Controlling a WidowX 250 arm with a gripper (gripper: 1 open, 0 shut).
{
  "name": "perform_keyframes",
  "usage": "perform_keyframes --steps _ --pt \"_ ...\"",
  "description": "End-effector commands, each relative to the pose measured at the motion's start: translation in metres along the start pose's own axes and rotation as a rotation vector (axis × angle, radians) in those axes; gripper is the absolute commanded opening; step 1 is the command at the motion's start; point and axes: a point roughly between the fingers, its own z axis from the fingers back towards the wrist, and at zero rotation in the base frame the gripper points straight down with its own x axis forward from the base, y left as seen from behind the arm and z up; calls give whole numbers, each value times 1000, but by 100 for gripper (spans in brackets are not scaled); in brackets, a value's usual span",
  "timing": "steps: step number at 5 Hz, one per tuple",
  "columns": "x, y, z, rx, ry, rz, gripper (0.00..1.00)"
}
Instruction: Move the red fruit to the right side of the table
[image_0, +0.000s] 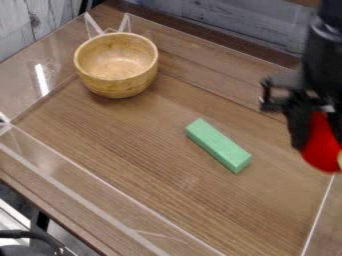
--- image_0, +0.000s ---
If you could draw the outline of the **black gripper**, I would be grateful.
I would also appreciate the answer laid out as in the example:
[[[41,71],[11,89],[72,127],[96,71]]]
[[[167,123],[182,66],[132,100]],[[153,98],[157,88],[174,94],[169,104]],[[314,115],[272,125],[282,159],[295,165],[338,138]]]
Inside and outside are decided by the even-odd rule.
[[[330,113],[328,123],[342,145],[342,34],[311,30],[296,69],[264,77],[260,86],[260,110],[284,111],[294,149],[302,151],[308,141],[311,109]]]

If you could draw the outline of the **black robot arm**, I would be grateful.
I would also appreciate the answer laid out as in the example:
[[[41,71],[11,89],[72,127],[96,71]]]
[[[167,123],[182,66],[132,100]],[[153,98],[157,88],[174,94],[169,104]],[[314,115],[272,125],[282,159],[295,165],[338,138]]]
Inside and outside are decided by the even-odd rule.
[[[298,68],[264,77],[260,86],[260,110],[284,114],[298,151],[308,144],[314,112],[327,115],[332,138],[342,143],[342,0],[320,0]]]

